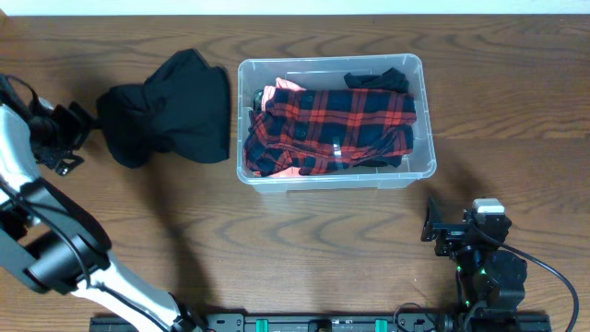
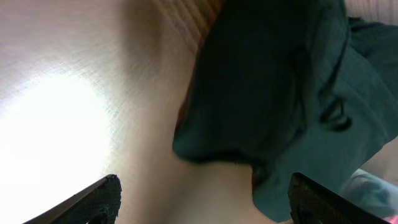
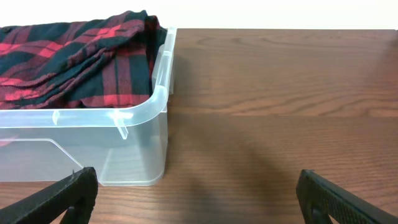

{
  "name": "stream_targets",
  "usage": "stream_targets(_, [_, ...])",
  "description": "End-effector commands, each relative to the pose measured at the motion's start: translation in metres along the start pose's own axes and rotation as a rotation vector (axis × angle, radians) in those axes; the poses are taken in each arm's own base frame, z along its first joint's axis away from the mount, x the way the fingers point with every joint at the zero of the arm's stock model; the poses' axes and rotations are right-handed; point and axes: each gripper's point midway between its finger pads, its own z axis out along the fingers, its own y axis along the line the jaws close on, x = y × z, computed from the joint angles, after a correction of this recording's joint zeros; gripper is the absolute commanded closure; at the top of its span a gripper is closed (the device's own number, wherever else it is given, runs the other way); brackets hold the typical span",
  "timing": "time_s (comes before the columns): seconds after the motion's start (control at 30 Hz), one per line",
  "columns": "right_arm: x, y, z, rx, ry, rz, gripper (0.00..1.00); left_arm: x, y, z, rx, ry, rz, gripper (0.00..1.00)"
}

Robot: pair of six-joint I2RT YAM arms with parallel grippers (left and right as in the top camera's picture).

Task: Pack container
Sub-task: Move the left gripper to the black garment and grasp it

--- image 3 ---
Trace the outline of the red navy plaid shirt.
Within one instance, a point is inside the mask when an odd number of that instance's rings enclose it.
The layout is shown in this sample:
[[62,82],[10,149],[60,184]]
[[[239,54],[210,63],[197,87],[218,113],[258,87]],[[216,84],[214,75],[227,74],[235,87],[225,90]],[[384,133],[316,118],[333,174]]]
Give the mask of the red navy plaid shirt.
[[167,31],[145,11],[1,29],[4,110],[128,108],[152,95]]

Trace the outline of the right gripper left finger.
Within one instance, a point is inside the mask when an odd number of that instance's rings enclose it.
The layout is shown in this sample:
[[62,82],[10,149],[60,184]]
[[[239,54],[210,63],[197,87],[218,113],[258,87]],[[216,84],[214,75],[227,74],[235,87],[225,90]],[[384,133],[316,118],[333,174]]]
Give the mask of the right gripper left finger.
[[1,223],[47,224],[63,215],[61,223],[87,224],[95,206],[98,180],[93,167],[68,177],[1,209]]

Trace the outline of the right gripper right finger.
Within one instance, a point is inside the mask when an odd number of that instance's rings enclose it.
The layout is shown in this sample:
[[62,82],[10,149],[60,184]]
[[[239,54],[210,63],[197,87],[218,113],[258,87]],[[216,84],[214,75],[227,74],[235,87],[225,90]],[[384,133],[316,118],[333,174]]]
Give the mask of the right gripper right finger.
[[397,217],[371,205],[311,170],[300,173],[296,195],[306,224],[390,224]]

